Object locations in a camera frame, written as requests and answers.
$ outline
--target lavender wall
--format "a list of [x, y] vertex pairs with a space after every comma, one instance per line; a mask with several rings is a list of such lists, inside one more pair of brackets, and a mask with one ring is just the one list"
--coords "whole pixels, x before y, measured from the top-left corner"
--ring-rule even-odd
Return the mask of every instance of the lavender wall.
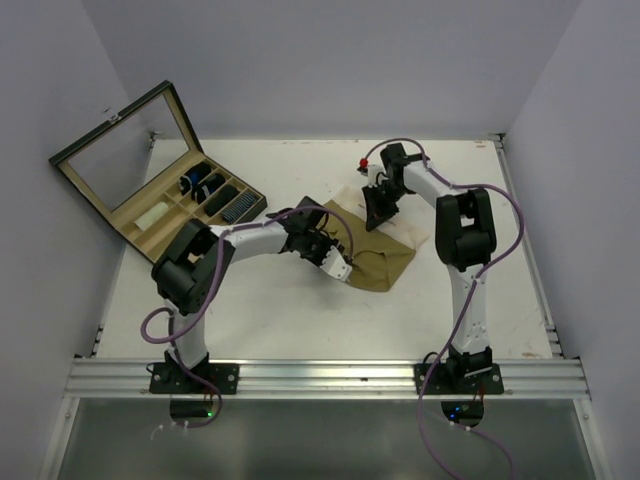
[[503, 132], [579, 0], [83, 0], [132, 98], [202, 136]]
[[47, 163], [127, 96], [76, 0], [0, 4], [0, 477], [35, 478], [120, 241]]
[[562, 343], [609, 458], [640, 471], [640, 2], [584, 0], [507, 135]]

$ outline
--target watch box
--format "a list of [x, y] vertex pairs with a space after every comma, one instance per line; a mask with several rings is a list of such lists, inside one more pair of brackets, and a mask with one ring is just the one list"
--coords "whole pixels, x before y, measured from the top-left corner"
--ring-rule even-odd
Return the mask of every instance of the watch box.
[[95, 210], [155, 262], [191, 218], [248, 222], [263, 194], [209, 158], [165, 81], [49, 159]]

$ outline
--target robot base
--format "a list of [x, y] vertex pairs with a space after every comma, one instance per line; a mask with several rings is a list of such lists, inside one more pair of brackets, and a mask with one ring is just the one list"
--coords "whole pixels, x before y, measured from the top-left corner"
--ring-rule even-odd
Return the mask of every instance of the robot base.
[[[165, 352], [164, 362], [152, 363], [149, 393], [189, 395], [205, 393], [205, 387], [185, 375], [171, 355]], [[209, 356], [191, 369], [191, 372], [213, 383], [223, 395], [235, 395], [238, 389], [240, 366], [237, 363], [209, 363]]]
[[[430, 363], [417, 363], [413, 366], [413, 380], [416, 392], [420, 393], [422, 382], [427, 374]], [[504, 384], [500, 367], [491, 365], [491, 370], [469, 375], [467, 377], [454, 378], [446, 363], [439, 363], [429, 379], [425, 395], [501, 395], [504, 393]]]

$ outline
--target table surface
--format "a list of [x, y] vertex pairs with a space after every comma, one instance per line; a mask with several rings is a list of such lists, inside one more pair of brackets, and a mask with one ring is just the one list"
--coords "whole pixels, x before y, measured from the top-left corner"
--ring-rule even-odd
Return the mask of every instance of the table surface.
[[[375, 144], [363, 140], [207, 140], [208, 156], [266, 195], [267, 211], [298, 204], [308, 195], [324, 203], [343, 185], [361, 187], [358, 160]], [[424, 141], [438, 170], [457, 183], [504, 187], [492, 142]], [[159, 140], [148, 176], [172, 155], [176, 143]], [[372, 157], [379, 162], [379, 156]], [[492, 194], [498, 248], [514, 240], [510, 205]], [[429, 240], [391, 291], [357, 290], [329, 278], [295, 254], [267, 255], [234, 264], [209, 307], [206, 343], [212, 358], [415, 360], [439, 350], [453, 325], [449, 275], [434, 245], [435, 211], [417, 196], [400, 203], [405, 220], [430, 233]], [[164, 346], [146, 343], [139, 328], [162, 305], [151, 264], [126, 246], [103, 316], [98, 357], [156, 358]], [[494, 357], [551, 358], [542, 309], [524, 250], [487, 278], [487, 324]], [[150, 326], [166, 335], [166, 321]]]

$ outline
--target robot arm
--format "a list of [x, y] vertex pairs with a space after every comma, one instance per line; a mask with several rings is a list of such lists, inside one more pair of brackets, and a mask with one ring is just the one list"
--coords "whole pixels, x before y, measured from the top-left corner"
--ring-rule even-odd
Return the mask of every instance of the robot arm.
[[[417, 194], [436, 209], [436, 250], [447, 266], [453, 294], [453, 318], [458, 319], [474, 277], [491, 260], [496, 249], [495, 227], [486, 190], [452, 190], [438, 181], [422, 163], [420, 154], [407, 155], [402, 144], [381, 152], [383, 166], [362, 165], [368, 177], [363, 193], [367, 230], [398, 212], [396, 203]], [[447, 367], [454, 379], [488, 372], [492, 354], [485, 316], [485, 275], [449, 349]]]
[[[308, 197], [298, 205], [314, 206], [319, 207]], [[180, 332], [194, 325], [167, 350], [173, 361], [178, 360], [176, 350], [188, 369], [208, 361], [205, 322], [196, 322], [196, 318], [218, 263], [221, 263], [218, 286], [232, 263], [258, 255], [293, 251], [331, 277], [346, 281], [352, 267], [343, 257], [344, 247], [317, 228], [324, 215], [321, 211], [305, 211], [273, 221], [276, 215], [272, 214], [251, 224], [234, 226], [209, 226], [199, 220], [187, 222], [151, 272], [158, 293], [173, 312], [173, 331]]]

